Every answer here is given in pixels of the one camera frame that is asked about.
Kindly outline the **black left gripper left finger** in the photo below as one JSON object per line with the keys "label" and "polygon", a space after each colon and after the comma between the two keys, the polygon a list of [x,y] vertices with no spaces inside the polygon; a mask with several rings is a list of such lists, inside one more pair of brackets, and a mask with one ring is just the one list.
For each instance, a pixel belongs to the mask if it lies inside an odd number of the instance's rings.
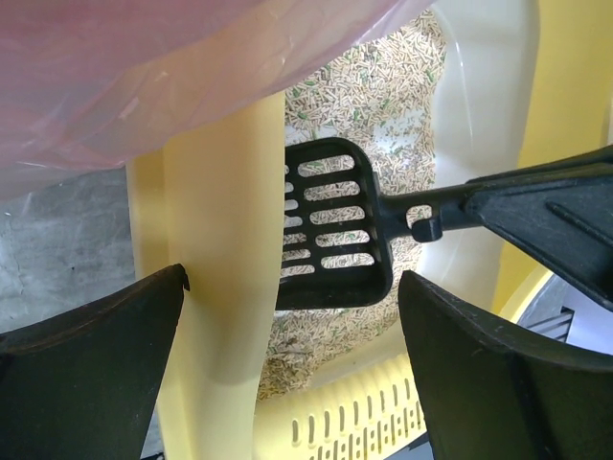
{"label": "black left gripper left finger", "polygon": [[2,333],[2,458],[139,458],[189,288],[174,264]]}

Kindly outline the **black litter scoop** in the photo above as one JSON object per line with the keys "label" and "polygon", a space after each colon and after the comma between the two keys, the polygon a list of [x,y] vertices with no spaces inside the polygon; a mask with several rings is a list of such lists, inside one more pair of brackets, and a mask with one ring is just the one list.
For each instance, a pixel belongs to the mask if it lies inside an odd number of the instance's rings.
{"label": "black litter scoop", "polygon": [[384,195],[364,151],[324,138],[289,146],[279,311],[351,309],[380,302],[394,280],[392,240],[439,240],[470,228],[474,183]]}

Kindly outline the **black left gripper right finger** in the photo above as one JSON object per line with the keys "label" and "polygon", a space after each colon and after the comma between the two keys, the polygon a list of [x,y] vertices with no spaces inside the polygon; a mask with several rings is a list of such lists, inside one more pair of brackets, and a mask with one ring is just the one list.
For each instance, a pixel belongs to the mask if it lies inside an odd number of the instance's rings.
{"label": "black left gripper right finger", "polygon": [[413,271],[398,308],[435,458],[611,458],[610,355],[533,333]]}

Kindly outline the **yellow litter box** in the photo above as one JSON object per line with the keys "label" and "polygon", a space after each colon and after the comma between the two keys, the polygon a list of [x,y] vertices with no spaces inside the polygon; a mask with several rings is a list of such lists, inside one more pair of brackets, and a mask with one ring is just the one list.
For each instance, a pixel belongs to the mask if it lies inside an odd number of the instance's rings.
{"label": "yellow litter box", "polygon": [[[439,1],[436,184],[557,160],[612,138],[608,1]],[[185,266],[158,398],[169,459],[380,459],[423,433],[399,326],[259,402],[282,244],[282,96],[128,165],[135,270]]]}

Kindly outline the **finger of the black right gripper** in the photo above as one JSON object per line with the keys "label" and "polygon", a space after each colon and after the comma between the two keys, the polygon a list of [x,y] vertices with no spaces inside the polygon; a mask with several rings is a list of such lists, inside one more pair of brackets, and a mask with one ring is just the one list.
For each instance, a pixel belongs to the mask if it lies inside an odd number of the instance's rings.
{"label": "finger of the black right gripper", "polygon": [[487,198],[517,196],[578,187],[612,176],[612,146],[533,167],[479,177],[464,202],[464,212],[476,216]]}
{"label": "finger of the black right gripper", "polygon": [[612,309],[612,196],[603,191],[479,193],[468,212],[572,287]]}

